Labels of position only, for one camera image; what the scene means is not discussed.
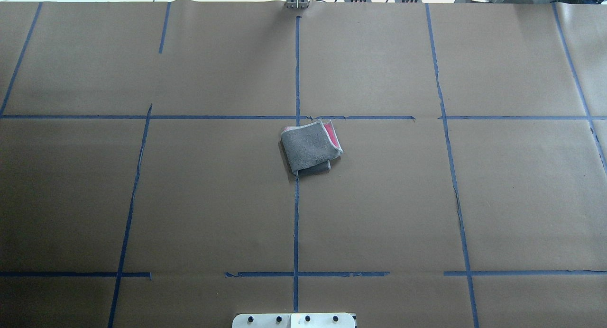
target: gray towel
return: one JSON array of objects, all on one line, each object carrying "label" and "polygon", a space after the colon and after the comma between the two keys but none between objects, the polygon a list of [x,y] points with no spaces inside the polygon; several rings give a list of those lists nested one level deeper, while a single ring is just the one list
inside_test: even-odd
[{"label": "gray towel", "polygon": [[318,120],[303,127],[285,127],[280,139],[295,175],[329,170],[329,161],[343,153],[331,121],[323,123]]}]

